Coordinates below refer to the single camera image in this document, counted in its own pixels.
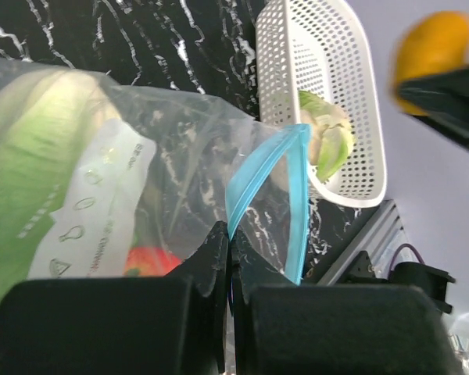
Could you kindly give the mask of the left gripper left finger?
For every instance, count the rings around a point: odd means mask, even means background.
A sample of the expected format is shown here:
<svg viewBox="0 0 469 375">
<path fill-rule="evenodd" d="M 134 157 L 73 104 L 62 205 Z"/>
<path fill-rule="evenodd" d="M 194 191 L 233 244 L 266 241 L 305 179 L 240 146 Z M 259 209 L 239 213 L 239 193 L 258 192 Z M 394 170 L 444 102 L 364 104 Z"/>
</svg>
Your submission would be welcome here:
<svg viewBox="0 0 469 375">
<path fill-rule="evenodd" d="M 220 374 L 227 225 L 163 277 L 29 280 L 0 302 L 0 374 Z"/>
</svg>

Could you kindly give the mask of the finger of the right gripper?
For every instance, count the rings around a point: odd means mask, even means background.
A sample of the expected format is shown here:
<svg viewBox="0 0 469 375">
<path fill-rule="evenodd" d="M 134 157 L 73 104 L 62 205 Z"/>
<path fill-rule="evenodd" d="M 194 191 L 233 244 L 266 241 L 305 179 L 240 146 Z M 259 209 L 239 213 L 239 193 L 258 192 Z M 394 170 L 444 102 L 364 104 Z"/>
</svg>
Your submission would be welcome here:
<svg viewBox="0 0 469 375">
<path fill-rule="evenodd" d="M 406 80 L 398 96 L 423 112 L 416 119 L 469 151 L 469 66 Z"/>
</svg>

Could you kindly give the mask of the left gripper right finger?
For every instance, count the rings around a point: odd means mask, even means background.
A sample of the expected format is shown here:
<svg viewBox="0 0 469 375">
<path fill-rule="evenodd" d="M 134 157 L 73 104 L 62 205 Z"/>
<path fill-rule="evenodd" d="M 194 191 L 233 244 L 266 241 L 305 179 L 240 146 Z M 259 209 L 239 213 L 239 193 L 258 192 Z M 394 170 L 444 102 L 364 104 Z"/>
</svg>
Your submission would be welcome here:
<svg viewBox="0 0 469 375">
<path fill-rule="evenodd" d="M 231 307 L 239 374 L 459 374 L 439 305 L 413 284 L 296 286 L 237 231 Z"/>
</svg>

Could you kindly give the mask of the fake orange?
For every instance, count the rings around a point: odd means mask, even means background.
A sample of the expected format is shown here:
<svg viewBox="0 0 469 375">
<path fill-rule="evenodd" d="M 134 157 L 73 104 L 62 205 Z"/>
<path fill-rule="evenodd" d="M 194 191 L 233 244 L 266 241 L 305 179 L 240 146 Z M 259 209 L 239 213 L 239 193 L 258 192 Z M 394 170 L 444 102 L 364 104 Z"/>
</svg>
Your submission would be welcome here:
<svg viewBox="0 0 469 375">
<path fill-rule="evenodd" d="M 401 83 L 464 67 L 469 58 L 469 13 L 456 10 L 434 12 L 415 23 L 393 51 L 390 88 L 403 113 L 425 112 L 400 98 Z"/>
</svg>

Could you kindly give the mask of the fake white cauliflower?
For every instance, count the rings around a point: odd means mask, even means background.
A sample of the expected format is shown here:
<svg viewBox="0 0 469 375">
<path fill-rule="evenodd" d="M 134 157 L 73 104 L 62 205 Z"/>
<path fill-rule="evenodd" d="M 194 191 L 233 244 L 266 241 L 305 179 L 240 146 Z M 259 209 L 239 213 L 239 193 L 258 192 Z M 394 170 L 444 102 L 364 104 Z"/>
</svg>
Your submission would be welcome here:
<svg viewBox="0 0 469 375">
<path fill-rule="evenodd" d="M 298 101 L 299 118 L 290 124 L 310 126 L 308 163 L 315 179 L 326 185 L 353 153 L 353 126 L 340 105 L 328 102 L 312 91 L 299 90 Z"/>
</svg>

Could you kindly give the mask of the clear zip top bag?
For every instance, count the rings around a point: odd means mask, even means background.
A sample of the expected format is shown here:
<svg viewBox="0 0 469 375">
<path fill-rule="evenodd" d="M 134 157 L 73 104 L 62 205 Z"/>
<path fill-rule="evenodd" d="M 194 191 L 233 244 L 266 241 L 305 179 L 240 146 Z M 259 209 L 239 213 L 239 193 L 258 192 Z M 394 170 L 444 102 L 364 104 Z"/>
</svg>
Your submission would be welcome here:
<svg viewBox="0 0 469 375">
<path fill-rule="evenodd" d="M 76 70 L 0 58 L 0 89 L 45 69 Z M 308 126 L 275 127 L 216 96 L 79 71 L 100 80 L 120 117 L 106 120 L 79 158 L 24 280 L 123 277 L 134 247 L 187 259 L 222 221 L 300 282 Z"/>
</svg>

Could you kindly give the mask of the fake red apple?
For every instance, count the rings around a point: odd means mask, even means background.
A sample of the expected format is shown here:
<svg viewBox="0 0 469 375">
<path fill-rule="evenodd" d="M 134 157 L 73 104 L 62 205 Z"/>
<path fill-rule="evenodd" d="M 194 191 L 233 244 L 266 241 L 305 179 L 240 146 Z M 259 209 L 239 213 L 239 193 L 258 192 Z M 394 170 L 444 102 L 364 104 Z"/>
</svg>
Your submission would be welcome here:
<svg viewBox="0 0 469 375">
<path fill-rule="evenodd" d="M 124 276 L 161 277 L 181 264 L 175 255 L 156 247 L 134 247 L 127 257 Z"/>
</svg>

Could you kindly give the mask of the fake green lettuce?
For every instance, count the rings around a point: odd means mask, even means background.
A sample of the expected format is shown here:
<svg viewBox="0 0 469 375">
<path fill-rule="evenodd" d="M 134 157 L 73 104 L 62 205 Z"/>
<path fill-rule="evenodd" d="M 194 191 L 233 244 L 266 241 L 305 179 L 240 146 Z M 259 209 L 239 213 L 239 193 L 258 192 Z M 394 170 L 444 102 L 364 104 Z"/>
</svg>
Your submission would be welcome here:
<svg viewBox="0 0 469 375">
<path fill-rule="evenodd" d="M 0 301 L 27 277 L 87 145 L 118 117 L 100 80 L 79 70 L 37 70 L 0 89 Z"/>
</svg>

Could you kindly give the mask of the white oval basket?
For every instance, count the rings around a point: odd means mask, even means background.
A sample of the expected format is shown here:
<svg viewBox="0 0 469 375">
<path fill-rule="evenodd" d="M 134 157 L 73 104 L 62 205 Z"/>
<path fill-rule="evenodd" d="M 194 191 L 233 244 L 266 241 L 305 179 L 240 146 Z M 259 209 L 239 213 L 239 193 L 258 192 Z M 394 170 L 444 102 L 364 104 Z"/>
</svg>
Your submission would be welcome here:
<svg viewBox="0 0 469 375">
<path fill-rule="evenodd" d="M 256 19 L 260 119 L 299 123 L 300 91 L 343 108 L 355 145 L 326 183 L 308 168 L 310 197 L 370 208 L 385 197 L 387 172 L 378 95 L 367 36 L 346 1 L 269 1 Z"/>
</svg>

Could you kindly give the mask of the black marble pattern mat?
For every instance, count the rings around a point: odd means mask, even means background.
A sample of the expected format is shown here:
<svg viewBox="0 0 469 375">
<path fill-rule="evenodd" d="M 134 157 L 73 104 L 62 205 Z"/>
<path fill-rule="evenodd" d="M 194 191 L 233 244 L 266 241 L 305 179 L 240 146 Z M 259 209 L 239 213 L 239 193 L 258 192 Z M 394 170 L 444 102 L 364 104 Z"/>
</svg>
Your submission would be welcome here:
<svg viewBox="0 0 469 375">
<path fill-rule="evenodd" d="M 123 85 L 216 96 L 251 116 L 255 91 L 238 66 L 239 59 L 252 57 L 245 40 L 221 45 L 220 73 L 190 60 L 193 73 L 187 75 L 172 55 L 174 47 L 187 44 L 186 20 L 169 9 L 151 4 L 125 16 L 114 1 L 18 1 L 16 7 L 38 21 L 47 38 L 43 52 L 17 61 L 105 73 Z"/>
</svg>

